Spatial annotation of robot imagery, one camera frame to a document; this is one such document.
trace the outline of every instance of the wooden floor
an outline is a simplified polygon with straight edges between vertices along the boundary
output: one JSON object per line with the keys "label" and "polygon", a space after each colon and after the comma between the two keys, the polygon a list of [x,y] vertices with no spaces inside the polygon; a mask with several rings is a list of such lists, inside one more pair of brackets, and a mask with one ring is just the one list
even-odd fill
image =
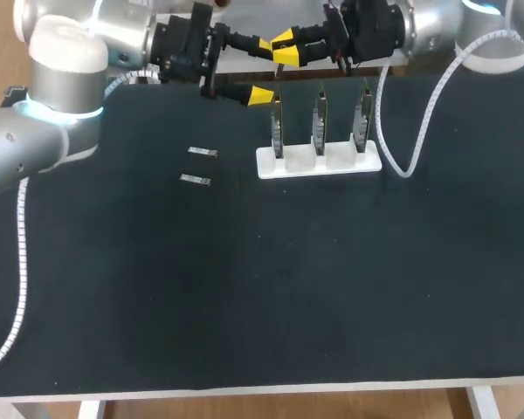
{"label": "wooden floor", "polygon": [[[11,29],[13,0],[0,0],[0,100],[8,85],[29,82],[26,47]],[[524,409],[524,387],[496,388],[502,419],[514,419]],[[78,403],[49,404],[55,419],[76,419]],[[464,390],[368,392],[326,395],[260,395],[150,402],[112,402],[107,419],[468,419],[471,411]]]}

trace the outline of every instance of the small metal piece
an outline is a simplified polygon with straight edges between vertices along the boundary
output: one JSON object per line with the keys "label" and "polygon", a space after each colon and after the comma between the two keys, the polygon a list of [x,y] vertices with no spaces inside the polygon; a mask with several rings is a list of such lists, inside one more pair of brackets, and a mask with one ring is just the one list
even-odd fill
{"label": "small metal piece", "polygon": [[181,181],[195,183],[197,185],[202,185],[202,186],[207,186],[208,188],[211,186],[211,179],[206,179],[204,177],[181,175]]}
{"label": "small metal piece", "polygon": [[281,76],[283,75],[283,69],[285,68],[285,66],[283,64],[279,64],[278,65],[278,68],[276,68],[276,72],[274,74],[274,78],[276,80],[279,80],[281,79]]}
{"label": "small metal piece", "polygon": [[208,157],[213,157],[217,159],[218,152],[217,150],[208,150],[206,148],[191,147],[189,148],[189,153],[193,155],[207,155]]}
{"label": "small metal piece", "polygon": [[317,156],[323,156],[326,148],[326,118],[328,116],[326,94],[321,92],[313,110],[313,143]]}
{"label": "small metal piece", "polygon": [[281,118],[281,99],[279,96],[276,96],[272,111],[272,146],[276,159],[283,159],[283,127]]}
{"label": "small metal piece", "polygon": [[362,89],[355,107],[353,139],[357,153],[365,153],[370,135],[370,121],[373,112],[373,95],[368,87]]}

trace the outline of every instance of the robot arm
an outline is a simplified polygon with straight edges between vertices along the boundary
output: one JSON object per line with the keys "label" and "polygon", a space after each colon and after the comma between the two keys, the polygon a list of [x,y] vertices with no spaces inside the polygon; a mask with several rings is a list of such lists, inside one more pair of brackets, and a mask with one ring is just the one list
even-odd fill
{"label": "robot arm", "polygon": [[[514,29],[524,41],[524,0],[343,0],[339,8],[324,5],[326,21],[309,28],[293,27],[272,41],[274,61],[304,66],[331,58],[349,73],[352,65],[387,58],[394,50],[408,57],[464,49],[490,31]],[[486,46],[485,63],[510,58],[501,71],[520,68],[524,45],[500,41]],[[481,71],[471,65],[474,71]],[[486,69],[486,72],[498,70]]]}
{"label": "robot arm", "polygon": [[245,106],[270,103],[273,92],[265,89],[217,85],[217,62],[227,47],[269,60],[273,54],[270,44],[260,37],[231,33],[225,24],[211,27],[212,11],[207,4],[195,3],[190,19],[171,16],[162,24],[148,7],[120,0],[16,0],[14,27],[18,38],[29,44],[42,16],[69,17],[105,42],[112,67],[131,71],[159,65],[162,83],[195,83],[206,98],[223,96]]}
{"label": "robot arm", "polygon": [[30,44],[27,100],[0,109],[0,192],[97,148],[108,51],[78,23],[39,20]]}

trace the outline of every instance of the white table edge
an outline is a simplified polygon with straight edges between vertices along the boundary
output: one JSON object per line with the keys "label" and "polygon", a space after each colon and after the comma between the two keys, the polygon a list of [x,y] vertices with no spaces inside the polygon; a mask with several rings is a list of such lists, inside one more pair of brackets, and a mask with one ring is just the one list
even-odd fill
{"label": "white table edge", "polygon": [[84,402],[84,401],[122,401],[150,400],[184,397],[229,396],[229,395],[285,395],[303,393],[345,393],[379,390],[413,390],[434,388],[470,388],[483,386],[512,386],[524,384],[524,376],[506,378],[469,378],[424,381],[372,381],[330,384],[296,384],[260,387],[213,388],[207,390],[167,390],[125,393],[102,393],[85,395],[28,395],[0,397],[0,402],[44,403],[44,402]]}

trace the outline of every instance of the table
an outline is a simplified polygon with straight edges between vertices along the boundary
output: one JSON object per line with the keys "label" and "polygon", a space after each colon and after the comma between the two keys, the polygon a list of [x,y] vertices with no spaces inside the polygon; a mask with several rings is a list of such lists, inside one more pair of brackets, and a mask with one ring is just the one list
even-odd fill
{"label": "table", "polygon": [[[387,83],[402,161],[435,82]],[[308,142],[321,86],[345,140],[361,83],[279,86],[286,143]],[[28,312],[0,402],[479,386],[482,407],[481,386],[524,383],[524,74],[457,74],[443,95],[409,181],[261,181],[268,108],[121,88],[97,155],[30,181]],[[0,196],[0,344],[14,203]]]}

